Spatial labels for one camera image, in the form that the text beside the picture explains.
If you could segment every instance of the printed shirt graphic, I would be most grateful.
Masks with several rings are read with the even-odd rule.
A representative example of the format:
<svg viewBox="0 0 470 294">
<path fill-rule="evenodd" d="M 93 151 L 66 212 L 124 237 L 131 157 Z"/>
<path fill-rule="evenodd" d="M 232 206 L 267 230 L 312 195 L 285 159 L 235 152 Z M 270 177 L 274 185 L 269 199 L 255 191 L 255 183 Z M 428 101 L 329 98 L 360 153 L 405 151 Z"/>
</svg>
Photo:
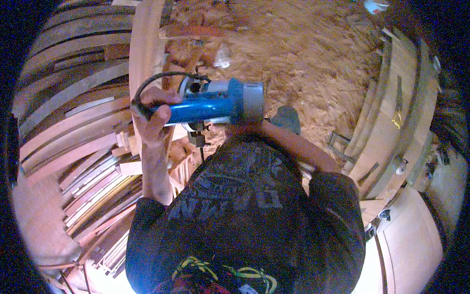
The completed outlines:
<svg viewBox="0 0 470 294">
<path fill-rule="evenodd" d="M 289 158 L 255 138 L 232 138 L 165 209 L 140 199 L 126 252 L 136 293 L 151 293 L 188 256 L 263 269 L 275 293 L 349 293 L 365 243 L 354 183 L 316 173 L 308 198 Z M 258 293 L 263 283 L 243 281 Z"/>
</svg>

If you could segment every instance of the person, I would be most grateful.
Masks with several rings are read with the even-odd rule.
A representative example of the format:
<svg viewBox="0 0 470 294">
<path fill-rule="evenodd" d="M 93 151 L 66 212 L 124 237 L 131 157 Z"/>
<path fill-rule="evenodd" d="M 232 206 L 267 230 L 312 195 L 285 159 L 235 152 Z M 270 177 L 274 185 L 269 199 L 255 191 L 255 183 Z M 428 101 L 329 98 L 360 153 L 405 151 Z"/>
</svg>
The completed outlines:
<svg viewBox="0 0 470 294">
<path fill-rule="evenodd" d="M 181 100 L 156 87 L 141 99 Z M 333 158 L 296 134 L 297 113 L 294 128 L 295 119 L 282 115 L 281 127 L 265 120 L 238 128 L 173 202 L 163 144 L 170 116 L 164 104 L 148 122 L 134 117 L 143 198 L 125 269 L 136 293 L 353 291 L 365 257 L 357 188 Z M 297 162 L 315 166 L 309 196 Z"/>
</svg>

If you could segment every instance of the dark t-shirt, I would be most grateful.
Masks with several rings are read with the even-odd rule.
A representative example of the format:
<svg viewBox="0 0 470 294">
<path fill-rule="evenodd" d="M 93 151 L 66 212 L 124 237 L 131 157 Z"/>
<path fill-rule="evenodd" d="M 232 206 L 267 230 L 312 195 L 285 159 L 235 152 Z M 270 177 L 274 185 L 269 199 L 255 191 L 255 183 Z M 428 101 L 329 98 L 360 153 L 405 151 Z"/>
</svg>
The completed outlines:
<svg viewBox="0 0 470 294">
<path fill-rule="evenodd" d="M 312 176 L 308 197 L 281 151 L 230 139 L 168 208 L 149 198 L 137 203 L 126 253 L 134 291 L 153 292 L 194 256 L 215 270 L 263 269 L 277 281 L 274 293 L 349 294 L 365 256 L 357 189 L 341 174 Z M 262 283 L 239 282 L 265 292 Z"/>
</svg>

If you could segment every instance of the black power cord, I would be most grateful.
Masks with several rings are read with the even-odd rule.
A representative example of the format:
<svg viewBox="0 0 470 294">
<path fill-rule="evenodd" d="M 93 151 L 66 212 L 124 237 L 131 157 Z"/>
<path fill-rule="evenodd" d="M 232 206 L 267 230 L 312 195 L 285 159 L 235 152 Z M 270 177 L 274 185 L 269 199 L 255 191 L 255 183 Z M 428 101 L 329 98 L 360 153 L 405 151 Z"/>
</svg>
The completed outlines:
<svg viewBox="0 0 470 294">
<path fill-rule="evenodd" d="M 190 77 L 191 79 L 200 79 L 200 80 L 205 80 L 208 83 L 211 82 L 211 79 L 208 78 L 207 76 L 200 75 L 198 73 L 189 73 L 189 72 L 161 72 L 154 74 L 150 78 L 146 79 L 145 82 L 141 84 L 141 86 L 137 89 L 137 92 L 135 92 L 134 99 L 132 100 L 131 107 L 140 112 L 146 119 L 147 121 L 150 120 L 150 118 L 153 115 L 153 111 L 143 105 L 141 103 L 141 94 L 142 91 L 145 89 L 146 86 L 148 86 L 151 82 L 161 79 L 162 77 L 171 77 L 171 76 L 185 76 L 185 77 Z"/>
</svg>

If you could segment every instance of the sawdust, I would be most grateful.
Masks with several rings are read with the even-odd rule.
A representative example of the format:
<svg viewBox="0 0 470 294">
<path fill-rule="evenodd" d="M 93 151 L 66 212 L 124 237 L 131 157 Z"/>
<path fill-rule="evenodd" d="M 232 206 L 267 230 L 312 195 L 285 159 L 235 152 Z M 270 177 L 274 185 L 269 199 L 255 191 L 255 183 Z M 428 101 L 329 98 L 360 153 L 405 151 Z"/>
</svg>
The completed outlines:
<svg viewBox="0 0 470 294">
<path fill-rule="evenodd" d="M 197 19 L 205 25 L 191 9 L 211 14 L 209 3 L 212 1 L 180 1 L 175 17 L 186 24 Z M 348 22 L 351 16 L 364 18 L 364 7 L 347 1 L 244 0 L 230 1 L 229 9 L 223 11 L 229 16 L 224 16 L 218 6 L 219 17 L 230 25 L 235 21 L 234 30 L 221 40 L 228 45 L 232 61 L 228 68 L 202 71 L 212 79 L 263 80 L 267 87 L 265 116 L 274 116 L 282 105 L 294 107 L 302 136 L 332 154 L 326 149 L 330 132 L 352 134 L 368 80 L 378 76 L 378 30 L 367 17 L 358 25 Z M 174 46 L 185 45 L 178 41 Z M 219 42 L 206 44 L 205 54 L 214 55 L 218 46 Z M 184 64 L 188 55 L 179 54 L 182 61 L 173 58 L 174 63 Z M 204 148 L 208 153 L 225 140 L 215 131 L 207 135 L 212 143 Z"/>
</svg>

